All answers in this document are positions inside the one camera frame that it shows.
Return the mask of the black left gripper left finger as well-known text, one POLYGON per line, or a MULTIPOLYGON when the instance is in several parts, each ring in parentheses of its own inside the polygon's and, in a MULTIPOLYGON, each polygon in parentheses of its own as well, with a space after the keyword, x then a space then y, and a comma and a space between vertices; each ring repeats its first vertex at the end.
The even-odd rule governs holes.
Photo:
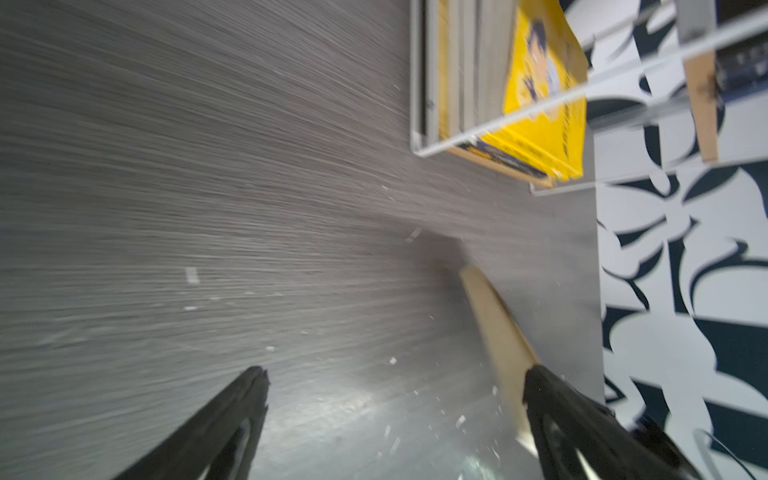
POLYGON ((119 479, 247 479, 268 412, 267 371, 244 370, 119 479))

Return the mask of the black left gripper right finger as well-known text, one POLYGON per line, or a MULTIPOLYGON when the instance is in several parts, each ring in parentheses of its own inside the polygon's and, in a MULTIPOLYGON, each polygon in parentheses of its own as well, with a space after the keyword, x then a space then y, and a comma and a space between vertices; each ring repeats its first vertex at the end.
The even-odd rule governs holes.
POLYGON ((699 479, 661 427, 624 428, 606 406, 542 365, 526 372, 523 401, 546 479, 699 479))

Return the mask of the blue book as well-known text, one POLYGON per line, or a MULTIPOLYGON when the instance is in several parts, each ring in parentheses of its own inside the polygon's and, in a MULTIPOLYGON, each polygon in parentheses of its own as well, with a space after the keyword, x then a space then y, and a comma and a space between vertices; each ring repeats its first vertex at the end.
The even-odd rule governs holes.
POLYGON ((504 408, 516 428, 516 439, 533 456, 537 448, 523 400, 528 370, 540 363, 500 294, 475 265, 461 269, 460 278, 493 368, 504 408))

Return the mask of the yellow book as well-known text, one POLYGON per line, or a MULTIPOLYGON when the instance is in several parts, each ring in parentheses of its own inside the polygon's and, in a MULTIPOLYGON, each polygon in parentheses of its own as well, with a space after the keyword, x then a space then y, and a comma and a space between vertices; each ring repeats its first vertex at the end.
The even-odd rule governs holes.
POLYGON ((459 3, 459 128, 462 132, 504 113, 516 16, 515 0, 459 3))
MULTIPOLYGON (((517 1, 504 98, 508 115, 587 80, 585 53, 556 1, 517 1)), ((549 106, 480 136, 479 150, 499 162, 559 181, 583 176, 585 97, 549 106)))

